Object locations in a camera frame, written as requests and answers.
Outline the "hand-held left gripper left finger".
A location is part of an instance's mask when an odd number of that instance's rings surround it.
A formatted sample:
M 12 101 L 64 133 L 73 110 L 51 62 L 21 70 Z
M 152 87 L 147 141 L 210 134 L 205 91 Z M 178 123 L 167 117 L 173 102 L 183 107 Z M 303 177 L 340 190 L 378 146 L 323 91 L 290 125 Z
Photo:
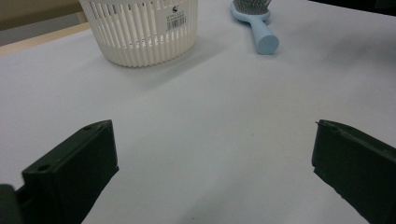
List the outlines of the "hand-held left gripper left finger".
M 119 170 L 113 125 L 85 126 L 22 171 L 28 224 L 81 224 Z

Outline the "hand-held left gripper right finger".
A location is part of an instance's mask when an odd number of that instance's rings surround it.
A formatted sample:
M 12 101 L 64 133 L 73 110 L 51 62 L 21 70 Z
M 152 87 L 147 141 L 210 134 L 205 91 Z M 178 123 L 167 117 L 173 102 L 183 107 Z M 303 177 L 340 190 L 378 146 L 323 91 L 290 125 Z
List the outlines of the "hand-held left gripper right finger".
M 396 147 L 322 119 L 311 162 L 314 173 L 370 224 L 396 224 Z

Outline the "white slotted plastic basket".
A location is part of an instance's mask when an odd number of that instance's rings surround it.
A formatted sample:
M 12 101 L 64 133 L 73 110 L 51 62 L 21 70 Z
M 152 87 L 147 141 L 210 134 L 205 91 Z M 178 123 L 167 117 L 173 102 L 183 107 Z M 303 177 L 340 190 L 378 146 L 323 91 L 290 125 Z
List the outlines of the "white slotted plastic basket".
M 109 61 L 146 67 L 171 61 L 196 41 L 198 0 L 79 0 Z

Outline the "light blue hairbrush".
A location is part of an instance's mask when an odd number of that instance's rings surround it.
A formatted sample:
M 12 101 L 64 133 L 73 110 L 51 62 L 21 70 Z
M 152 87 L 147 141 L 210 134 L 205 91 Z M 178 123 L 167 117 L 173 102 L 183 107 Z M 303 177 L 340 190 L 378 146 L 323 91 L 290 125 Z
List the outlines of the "light blue hairbrush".
M 271 12 L 272 0 L 233 0 L 231 12 L 239 21 L 250 24 L 256 50 L 262 55 L 274 54 L 279 46 L 276 35 L 268 28 L 266 21 Z

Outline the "wooden table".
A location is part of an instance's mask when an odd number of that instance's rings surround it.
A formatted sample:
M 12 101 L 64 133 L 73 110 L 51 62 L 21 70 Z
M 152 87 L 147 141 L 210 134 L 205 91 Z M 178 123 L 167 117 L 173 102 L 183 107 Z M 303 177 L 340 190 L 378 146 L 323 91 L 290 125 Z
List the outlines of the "wooden table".
M 53 41 L 53 40 L 56 40 L 56 39 L 59 39 L 59 38 L 65 37 L 65 36 L 83 32 L 85 30 L 88 30 L 89 28 L 90 28 L 90 25 L 87 22 L 85 22 L 85 23 L 82 23 L 79 25 L 64 28 L 59 31 L 55 31 L 55 32 L 51 32 L 48 34 L 28 38 L 28 39 L 18 41 L 15 43 L 7 44 L 7 45 L 0 47 L 0 56 L 8 55 L 10 53 L 18 52 L 18 51 L 21 51 L 24 49 L 29 49 L 29 48 L 32 48 L 32 47 L 35 47 L 35 46 L 38 46 L 41 44 L 45 44 L 45 43 L 48 43 L 50 41 Z

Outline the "white table cover sheet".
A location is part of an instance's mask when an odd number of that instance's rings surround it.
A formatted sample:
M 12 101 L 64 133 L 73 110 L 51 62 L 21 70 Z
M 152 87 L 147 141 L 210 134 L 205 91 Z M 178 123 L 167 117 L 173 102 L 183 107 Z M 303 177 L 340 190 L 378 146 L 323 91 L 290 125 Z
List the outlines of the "white table cover sheet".
M 199 0 L 171 62 L 106 60 L 91 31 L 0 56 L 0 183 L 80 128 L 113 123 L 120 169 L 84 224 L 367 224 L 313 171 L 317 124 L 396 147 L 396 17 L 272 0 L 260 55 L 230 0 Z

